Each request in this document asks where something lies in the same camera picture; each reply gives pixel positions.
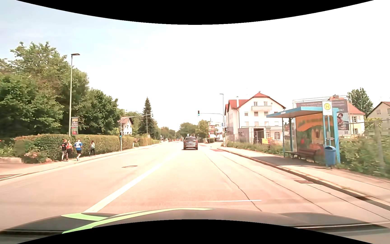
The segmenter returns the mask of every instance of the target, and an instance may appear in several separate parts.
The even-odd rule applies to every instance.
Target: car
[[[195,136],[187,136],[185,138],[183,141],[183,150],[187,148],[195,148],[195,150],[198,150],[198,141]]]

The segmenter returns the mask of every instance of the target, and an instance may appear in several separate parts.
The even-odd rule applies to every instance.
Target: blue bus shelter
[[[338,108],[332,108],[332,115],[323,115],[323,108],[322,107],[299,107],[299,108],[292,108],[289,110],[284,110],[281,112],[277,112],[274,114],[266,115],[266,118],[282,118],[282,130],[283,130],[283,152],[285,157],[285,140],[284,140],[284,119],[288,119],[289,121],[289,127],[290,127],[290,149],[291,151],[297,151],[297,148],[293,148],[293,128],[292,128],[292,119],[297,119],[299,117],[307,116],[307,115],[316,115],[320,114],[322,116],[322,125],[323,125],[323,135],[324,135],[324,143],[323,148],[326,146],[334,146],[336,149],[336,159],[337,162],[340,163],[340,156],[339,156],[339,136],[338,136],[338,123],[336,123],[336,114],[338,113]],[[331,130],[331,123],[330,120],[333,120],[333,131]]]

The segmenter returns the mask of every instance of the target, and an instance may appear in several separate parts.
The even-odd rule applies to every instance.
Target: white sky
[[[50,41],[80,53],[90,85],[141,112],[149,97],[159,126],[222,113],[222,95],[258,91],[287,108],[293,99],[345,95],[363,87],[390,101],[390,0],[316,14],[228,25],[134,23],[0,0],[0,57],[19,41]],[[211,118],[221,122],[221,115]]]

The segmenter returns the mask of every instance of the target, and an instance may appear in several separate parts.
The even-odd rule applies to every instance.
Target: bus stop shelter
[[[326,146],[336,149],[336,159],[340,163],[339,136],[336,114],[338,108],[332,108],[332,115],[323,115],[322,107],[299,107],[266,115],[266,118],[281,118],[283,130],[283,152],[285,157],[284,119],[288,119],[290,127],[290,149],[296,152],[299,148],[321,149],[324,154]],[[292,119],[295,119],[295,135],[297,148],[293,148]]]

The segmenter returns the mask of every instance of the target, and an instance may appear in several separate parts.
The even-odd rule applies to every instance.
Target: road
[[[183,207],[390,221],[385,209],[202,144],[168,142],[0,181],[0,230],[61,214]]]

